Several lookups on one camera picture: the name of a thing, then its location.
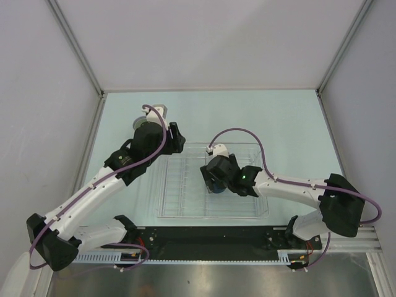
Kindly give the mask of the lavender plastic cup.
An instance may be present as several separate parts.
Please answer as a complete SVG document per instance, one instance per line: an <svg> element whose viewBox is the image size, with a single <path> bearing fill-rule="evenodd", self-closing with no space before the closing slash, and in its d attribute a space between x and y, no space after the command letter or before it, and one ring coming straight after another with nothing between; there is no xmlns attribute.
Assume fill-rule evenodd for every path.
<svg viewBox="0 0 396 297"><path fill-rule="evenodd" d="M134 129L134 130L138 129L139 127L141 127L141 125L142 125L144 122L146 122L146 117L145 117L145 116L138 117L138 118L135 119L134 122L133 122L133 129Z"/></svg>

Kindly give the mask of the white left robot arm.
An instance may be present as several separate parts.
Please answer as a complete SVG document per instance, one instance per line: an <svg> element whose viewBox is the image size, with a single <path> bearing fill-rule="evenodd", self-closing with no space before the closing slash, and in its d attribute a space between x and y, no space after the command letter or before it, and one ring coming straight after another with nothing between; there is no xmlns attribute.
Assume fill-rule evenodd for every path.
<svg viewBox="0 0 396 297"><path fill-rule="evenodd" d="M135 244L139 232L125 215L117 215L103 226L82 227L81 223L108 198L142 176L159 156L181 153L185 141L176 122L170 122L167 128L143 123L82 189L46 215L34 213L27 219L32 249L57 272L85 251Z"/></svg>

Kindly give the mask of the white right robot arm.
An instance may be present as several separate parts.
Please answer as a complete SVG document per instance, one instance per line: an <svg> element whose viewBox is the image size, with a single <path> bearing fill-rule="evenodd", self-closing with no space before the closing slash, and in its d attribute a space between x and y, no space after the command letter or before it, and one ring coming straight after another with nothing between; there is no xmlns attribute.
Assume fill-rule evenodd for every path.
<svg viewBox="0 0 396 297"><path fill-rule="evenodd" d="M239 167L235 155L217 155L200 168L204 183L211 193L225 189L241 197L274 197L313 208L306 215L295 215L285 232L286 243L300 248L307 240L333 232L354 238L360 226L364 200L341 175L304 183L271 177L261 167Z"/></svg>

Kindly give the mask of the blue ceramic mug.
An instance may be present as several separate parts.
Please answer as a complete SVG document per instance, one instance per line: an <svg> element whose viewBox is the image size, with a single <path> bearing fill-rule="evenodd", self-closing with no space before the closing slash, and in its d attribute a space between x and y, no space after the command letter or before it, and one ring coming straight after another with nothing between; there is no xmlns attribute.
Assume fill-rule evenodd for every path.
<svg viewBox="0 0 396 297"><path fill-rule="evenodd" d="M226 190L226 187L225 187L225 186L222 186L222 185L218 185L218 184L213 183L213 184L211 185L211 188L210 188L210 193L213 193L213 194L220 194L220 193L223 193L225 190Z"/></svg>

